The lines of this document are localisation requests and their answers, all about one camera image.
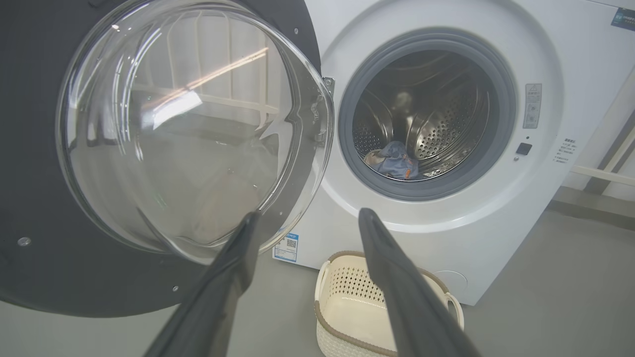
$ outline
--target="woven basket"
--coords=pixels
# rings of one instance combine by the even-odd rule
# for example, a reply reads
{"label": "woven basket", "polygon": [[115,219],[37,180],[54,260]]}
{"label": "woven basket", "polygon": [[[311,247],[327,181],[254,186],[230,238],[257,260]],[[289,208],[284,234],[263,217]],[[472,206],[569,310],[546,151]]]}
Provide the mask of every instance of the woven basket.
{"label": "woven basket", "polygon": [[[452,302],[463,329],[458,300],[439,278],[419,270],[445,306]],[[322,265],[314,306],[317,344],[326,357],[397,356],[384,293],[370,279],[362,253],[336,253]]]}

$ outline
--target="gray floor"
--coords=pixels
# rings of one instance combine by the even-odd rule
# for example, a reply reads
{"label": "gray floor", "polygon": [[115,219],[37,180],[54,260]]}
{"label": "gray floor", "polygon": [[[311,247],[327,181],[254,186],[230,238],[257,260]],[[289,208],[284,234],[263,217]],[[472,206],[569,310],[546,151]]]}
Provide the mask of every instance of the gray floor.
{"label": "gray floor", "polygon": [[[635,356],[635,232],[545,212],[476,307],[466,332],[483,356]],[[322,356],[317,271],[260,257],[239,301],[230,357]],[[0,304],[0,355],[141,356],[172,309],[84,319]]]}

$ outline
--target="blue label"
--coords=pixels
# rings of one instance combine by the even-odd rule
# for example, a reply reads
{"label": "blue label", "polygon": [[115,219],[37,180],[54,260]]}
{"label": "blue label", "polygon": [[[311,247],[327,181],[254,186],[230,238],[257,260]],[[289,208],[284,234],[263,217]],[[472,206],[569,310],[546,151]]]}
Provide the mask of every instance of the blue label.
{"label": "blue label", "polygon": [[274,258],[296,262],[298,259],[298,239],[299,235],[289,233],[274,247]]}

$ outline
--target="washing machine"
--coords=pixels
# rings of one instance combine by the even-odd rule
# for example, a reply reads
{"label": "washing machine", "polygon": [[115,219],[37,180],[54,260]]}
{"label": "washing machine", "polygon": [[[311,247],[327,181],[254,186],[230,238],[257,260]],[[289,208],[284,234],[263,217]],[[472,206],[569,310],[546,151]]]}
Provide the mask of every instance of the washing machine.
{"label": "washing machine", "polygon": [[[307,5],[336,81],[335,140],[313,203],[273,256],[319,269],[361,250],[356,217],[371,207],[415,265],[475,304],[633,70],[633,12],[584,0]],[[365,161],[395,140],[418,177]]]}
{"label": "washing machine", "polygon": [[[369,207],[475,304],[635,64],[618,5],[11,2],[0,299],[155,311],[250,211],[261,252],[319,267]],[[368,164],[390,142],[412,176]]]}

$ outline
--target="stainless steel drum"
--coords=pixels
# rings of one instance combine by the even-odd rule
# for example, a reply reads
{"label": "stainless steel drum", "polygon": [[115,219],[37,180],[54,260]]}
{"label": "stainless steel drum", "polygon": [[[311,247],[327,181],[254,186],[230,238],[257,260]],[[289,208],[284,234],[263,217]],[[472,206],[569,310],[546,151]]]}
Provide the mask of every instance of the stainless steel drum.
{"label": "stainless steel drum", "polygon": [[[393,62],[380,72],[364,91],[353,119],[353,141],[361,158],[381,149],[390,141],[406,145],[408,155],[419,161],[420,176],[426,180],[457,167],[478,145],[490,116],[490,94],[482,70],[466,58],[454,53],[409,57]],[[437,72],[428,72],[413,65],[413,58],[430,59],[448,65],[434,64]],[[388,81],[388,74],[404,71],[404,85],[395,85],[399,77]],[[412,86],[413,78],[418,84]]]}

